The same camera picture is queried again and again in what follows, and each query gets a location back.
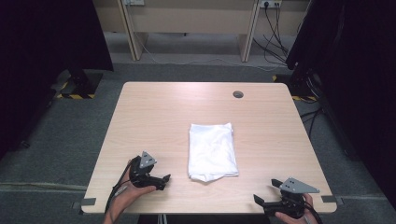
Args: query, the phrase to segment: gray carpet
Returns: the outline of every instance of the gray carpet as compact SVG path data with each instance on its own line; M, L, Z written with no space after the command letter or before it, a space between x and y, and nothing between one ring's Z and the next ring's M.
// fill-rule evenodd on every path
M0 223L97 223L103 216L72 208L84 196L122 85L127 81L272 82L285 68L218 65L115 64L92 100L56 99L31 134L29 148L0 161ZM317 104L295 102L300 114ZM308 130L310 121L305 123ZM396 212L360 161L343 152L325 114L315 119L312 145L340 205L325 223L396 223ZM45 183L55 186L44 186ZM121 223L135 223L125 216Z

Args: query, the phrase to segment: table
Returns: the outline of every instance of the table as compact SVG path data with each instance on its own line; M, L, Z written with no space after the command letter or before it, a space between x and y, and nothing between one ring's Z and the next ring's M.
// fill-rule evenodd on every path
M242 98L233 93L241 91ZM211 183L188 178L189 128L233 125L239 176ZM153 176L171 174L164 191L142 196L126 209L137 214L261 214L253 194L279 201L271 179L292 176L320 189L320 213L332 195L288 88L280 83L128 82L123 86L85 199L86 213L104 213L106 200L127 161L146 150L158 162Z
M259 16L259 0L145 0L126 6L118 0L134 61L148 33L236 34L241 61L247 62Z

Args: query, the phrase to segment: black stand base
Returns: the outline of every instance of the black stand base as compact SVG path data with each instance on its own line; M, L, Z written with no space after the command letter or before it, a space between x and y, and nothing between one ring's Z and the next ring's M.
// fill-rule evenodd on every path
M309 89L304 79L292 80L290 75L274 75L275 83L284 83L288 86L291 96L313 97L311 89Z
M61 96L68 99L92 99L102 79L101 73L86 74L87 80L76 83L76 79L70 77L61 89Z

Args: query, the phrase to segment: cloth fold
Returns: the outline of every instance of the cloth fold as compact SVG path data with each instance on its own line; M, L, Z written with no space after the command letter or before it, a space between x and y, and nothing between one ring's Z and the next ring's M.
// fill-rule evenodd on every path
M192 124L189 178L208 182L235 175L239 173L233 151L232 124Z

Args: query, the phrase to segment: white cloth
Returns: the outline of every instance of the white cloth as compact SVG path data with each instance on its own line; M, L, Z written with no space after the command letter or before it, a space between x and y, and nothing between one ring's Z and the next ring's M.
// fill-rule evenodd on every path
M189 177L204 182L238 175L233 151L233 128L197 125L190 128Z

